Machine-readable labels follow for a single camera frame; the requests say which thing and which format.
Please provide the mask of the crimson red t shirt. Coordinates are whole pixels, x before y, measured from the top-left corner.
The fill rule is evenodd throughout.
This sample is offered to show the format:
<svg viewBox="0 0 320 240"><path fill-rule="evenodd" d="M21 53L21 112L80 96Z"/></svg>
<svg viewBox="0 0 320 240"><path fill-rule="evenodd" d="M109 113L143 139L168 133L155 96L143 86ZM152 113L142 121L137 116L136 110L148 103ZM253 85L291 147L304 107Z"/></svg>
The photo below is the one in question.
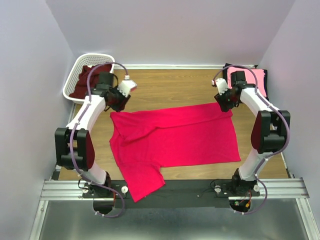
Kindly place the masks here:
<svg viewBox="0 0 320 240"><path fill-rule="evenodd" d="M112 112L109 144L133 201L165 185L161 168L240 161L232 115L218 103Z"/></svg>

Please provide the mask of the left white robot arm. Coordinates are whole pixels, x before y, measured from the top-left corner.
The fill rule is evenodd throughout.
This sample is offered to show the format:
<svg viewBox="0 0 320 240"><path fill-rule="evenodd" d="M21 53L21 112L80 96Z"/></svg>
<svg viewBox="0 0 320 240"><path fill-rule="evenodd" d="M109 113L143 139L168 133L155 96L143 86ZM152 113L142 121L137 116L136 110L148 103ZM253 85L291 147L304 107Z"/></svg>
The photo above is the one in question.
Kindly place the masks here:
<svg viewBox="0 0 320 240"><path fill-rule="evenodd" d="M84 102L66 127L59 127L54 133L56 163L67 170L74 170L101 198L112 191L111 178L95 162L95 149L91 131L99 115L109 109L124 110L137 84L129 75L114 84L118 77L113 73L101 72L94 87L86 92Z"/></svg>

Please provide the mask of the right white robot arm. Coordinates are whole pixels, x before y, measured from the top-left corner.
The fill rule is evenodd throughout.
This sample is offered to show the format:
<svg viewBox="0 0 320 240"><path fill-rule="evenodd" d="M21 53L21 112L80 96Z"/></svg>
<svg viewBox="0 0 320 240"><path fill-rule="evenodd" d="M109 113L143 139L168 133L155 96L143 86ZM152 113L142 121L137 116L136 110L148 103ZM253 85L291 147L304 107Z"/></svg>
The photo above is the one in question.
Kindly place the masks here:
<svg viewBox="0 0 320 240"><path fill-rule="evenodd" d="M222 187L233 196L243 196L258 191L258 176L262 168L288 146L291 115L273 106L260 93L257 84L247 83L244 71L236 71L233 75L231 87L225 79L217 76L212 80L212 85L217 88L214 98L222 112L245 104L255 116L250 137L252 149L231 180Z"/></svg>

